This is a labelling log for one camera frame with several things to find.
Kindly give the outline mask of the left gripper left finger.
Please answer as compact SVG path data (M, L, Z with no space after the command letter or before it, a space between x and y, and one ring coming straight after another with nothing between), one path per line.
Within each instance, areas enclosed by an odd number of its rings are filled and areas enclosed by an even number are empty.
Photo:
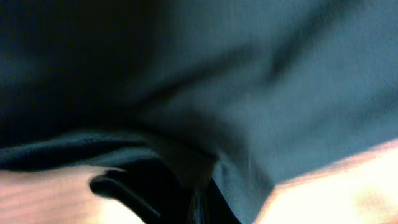
M139 160L90 180L90 190L121 202L148 224L197 224L193 191L184 189L159 160Z

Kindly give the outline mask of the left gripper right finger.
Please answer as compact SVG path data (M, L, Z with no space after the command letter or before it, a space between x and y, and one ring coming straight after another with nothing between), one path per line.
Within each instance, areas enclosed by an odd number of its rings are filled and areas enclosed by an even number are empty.
M241 224L213 179L209 182L206 190L206 204L208 209L208 223Z

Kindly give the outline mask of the black t-shirt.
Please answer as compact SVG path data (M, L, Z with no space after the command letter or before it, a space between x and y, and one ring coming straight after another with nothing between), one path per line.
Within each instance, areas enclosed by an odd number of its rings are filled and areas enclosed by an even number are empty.
M157 159L251 223L397 137L397 1L2 1L1 169Z

